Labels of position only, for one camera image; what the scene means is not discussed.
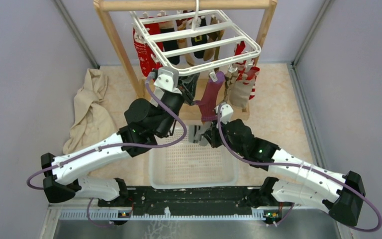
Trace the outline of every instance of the white plastic hanger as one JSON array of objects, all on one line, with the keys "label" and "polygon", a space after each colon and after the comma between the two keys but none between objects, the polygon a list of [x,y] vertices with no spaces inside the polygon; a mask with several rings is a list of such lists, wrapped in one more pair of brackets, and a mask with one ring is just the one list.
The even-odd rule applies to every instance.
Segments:
[{"label": "white plastic hanger", "polygon": [[[145,42],[148,43],[149,47],[154,52],[154,55],[157,57],[157,59],[160,61],[160,63],[164,66],[169,66],[174,69],[177,69],[180,76],[188,76],[191,74],[203,72],[212,70],[215,68],[228,66],[230,64],[233,64],[235,62],[243,62],[243,61],[250,61],[251,59],[254,59],[260,55],[261,47],[252,39],[250,38],[244,31],[242,31],[236,24],[232,22],[232,20],[221,10],[199,10],[199,2],[196,0],[196,12],[186,12],[181,14],[174,14],[174,15],[165,15],[164,11],[160,12],[158,15],[161,17],[155,17],[155,18],[148,18],[148,19],[142,19],[142,16],[138,16],[136,12],[132,11],[130,12],[133,21],[136,25],[137,30],[141,33],[141,35],[145,38]],[[201,22],[201,18],[205,16],[211,16],[213,13],[215,13],[216,18],[220,21],[218,24],[210,24],[207,26],[199,26],[199,23]],[[153,34],[150,35],[148,30],[146,29],[146,24],[150,23],[159,23],[159,22],[165,22],[165,21],[173,21],[178,19],[187,19],[189,17],[192,17],[192,19],[189,20],[187,24],[189,24],[190,29],[184,29],[181,31],[174,31],[174,32],[168,32],[168,33],[160,33],[160,34]],[[181,48],[178,50],[173,51],[162,51],[158,45],[157,42],[163,42],[168,40],[177,40],[182,38],[190,38],[190,37],[196,37],[199,35],[207,34],[210,32],[216,32],[220,30],[232,30],[232,35],[235,35],[234,37],[225,38],[220,41],[205,43],[197,46],[188,46],[186,48]],[[193,53],[196,51],[201,51],[205,49],[211,49],[213,47],[223,46],[227,44],[237,44],[241,41],[245,41],[245,43],[250,47],[249,52],[245,52],[240,55],[236,56],[229,56],[223,59],[218,59],[211,62],[206,62],[202,64],[198,64],[195,66],[190,66],[187,68],[178,68],[170,61],[168,60],[169,57],[172,56],[179,56],[184,55],[187,53]]]},{"label": "white plastic hanger", "polygon": [[191,25],[191,29],[193,31],[195,31],[195,28],[198,25],[198,9],[199,8],[200,8],[200,1],[199,0],[195,0],[195,16],[194,16],[194,19],[192,20],[192,25]]}]

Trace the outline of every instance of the brown sock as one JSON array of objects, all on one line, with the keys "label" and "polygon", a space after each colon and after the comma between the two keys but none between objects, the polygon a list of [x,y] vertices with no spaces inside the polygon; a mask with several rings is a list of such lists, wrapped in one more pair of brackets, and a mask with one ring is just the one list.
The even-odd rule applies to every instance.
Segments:
[{"label": "brown sock", "polygon": [[[211,22],[210,22],[210,25],[214,25],[214,24],[218,24],[218,20],[216,17],[212,17],[211,19]],[[211,43],[211,42],[214,42],[214,41],[218,41],[221,39],[221,35],[220,35],[220,32],[221,31],[216,31],[216,32],[211,32],[211,33],[208,33],[207,36],[208,36],[208,41],[207,43]],[[204,61],[208,61],[210,60],[210,58],[213,57],[214,55],[214,51],[217,47],[215,48],[210,48],[210,49],[206,49],[204,51],[204,57],[203,57],[203,60]]]},{"label": "brown sock", "polygon": [[[185,19],[180,19],[180,20],[176,21],[178,31],[185,30],[187,28],[187,20],[188,19],[185,18]],[[185,38],[178,39],[178,47],[180,49],[187,48],[188,47],[187,39],[185,39]],[[184,56],[185,56],[185,60],[187,61],[188,65],[190,65],[190,66],[195,65],[194,59],[192,58],[191,54],[187,53]]]}]

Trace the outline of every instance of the red christmas sock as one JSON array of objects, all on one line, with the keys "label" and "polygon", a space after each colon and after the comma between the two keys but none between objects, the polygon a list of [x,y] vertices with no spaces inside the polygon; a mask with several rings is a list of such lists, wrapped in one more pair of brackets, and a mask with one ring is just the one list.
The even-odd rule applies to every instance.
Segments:
[{"label": "red christmas sock", "polygon": [[[160,33],[160,28],[157,23],[150,23],[144,26],[147,28],[147,31],[149,32],[150,35]],[[138,59],[140,60],[141,72],[143,73],[144,76],[147,76],[150,73],[150,71],[153,68],[156,68],[157,66],[155,61],[151,57],[151,55],[154,53],[149,47],[149,45],[144,43],[144,39],[139,34],[139,32],[136,32],[134,28],[132,29],[132,34],[134,37],[134,47],[135,47],[135,50],[137,51]],[[159,46],[160,49],[163,49],[163,44],[161,42],[157,43],[157,45]]]}]

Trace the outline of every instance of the wooden pole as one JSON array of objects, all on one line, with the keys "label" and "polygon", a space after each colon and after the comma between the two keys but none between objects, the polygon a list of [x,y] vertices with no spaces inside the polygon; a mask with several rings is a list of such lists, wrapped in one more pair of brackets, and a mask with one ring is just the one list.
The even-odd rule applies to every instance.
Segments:
[{"label": "wooden pole", "polygon": [[[256,42],[261,46],[263,52],[264,41],[266,40],[267,32],[269,31],[270,23],[272,22],[273,14],[275,13],[278,0],[270,0],[269,8],[264,10],[263,18],[261,19],[260,29],[258,30]],[[257,65],[258,58],[254,59],[254,65]]]},{"label": "wooden pole", "polygon": [[128,75],[129,81],[131,82],[132,87],[137,94],[137,97],[144,97],[144,85],[141,81],[138,81],[137,75],[134,72],[134,68],[132,68],[131,61],[125,51],[125,47],[122,44],[121,38],[119,37],[118,31],[116,30],[115,24],[112,21],[112,18],[109,15],[109,12],[101,10],[101,4],[104,3],[101,0],[94,0],[94,6],[99,18],[103,24],[106,33],[112,42],[113,47],[115,48],[115,52],[121,61],[126,74]]},{"label": "wooden pole", "polygon": [[[200,10],[267,9],[269,0],[199,0]],[[195,9],[195,0],[124,0],[103,1],[102,11],[150,11]]]}]

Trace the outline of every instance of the white rack rail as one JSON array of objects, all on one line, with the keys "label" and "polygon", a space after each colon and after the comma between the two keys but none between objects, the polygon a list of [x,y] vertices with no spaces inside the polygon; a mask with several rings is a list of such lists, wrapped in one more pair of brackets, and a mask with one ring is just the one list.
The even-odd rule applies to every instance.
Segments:
[{"label": "white rack rail", "polygon": [[[185,19],[195,16],[195,12],[181,13],[170,16],[161,16],[154,18],[145,18],[140,19],[136,12],[130,12],[134,24],[136,26],[137,31],[143,36],[146,43],[150,46],[152,51],[154,52],[156,58],[160,61],[160,63],[164,66],[169,66],[175,68],[179,71],[180,76],[187,76],[195,73],[199,73],[206,70],[211,70],[217,67],[227,66],[232,63],[249,60],[253,58],[257,58],[261,53],[261,47],[257,44],[251,37],[249,37],[243,30],[241,30],[232,20],[222,11],[222,10],[202,10],[198,12],[198,16],[206,16],[206,15],[216,15],[220,20],[220,23],[211,24],[208,26],[197,27],[195,30],[186,29],[181,31],[169,32],[169,33],[161,33],[156,35],[150,35],[147,31],[145,24],[150,23],[158,23],[165,21],[172,21],[177,19]],[[214,41],[211,43],[201,44],[197,46],[190,46],[178,50],[163,52],[158,46],[157,42],[168,41],[168,40],[177,40],[188,37],[196,37],[199,35],[216,32],[220,30],[232,29],[234,31],[235,36],[232,38]],[[203,63],[200,65],[188,67],[188,68],[177,68],[175,65],[170,63],[168,57],[179,56],[187,53],[192,53],[196,51],[201,51],[205,49],[210,49],[214,47],[220,47],[227,44],[239,43],[244,41],[247,46],[250,47],[249,51],[237,56],[231,56],[224,59],[218,59],[212,62]]]}]

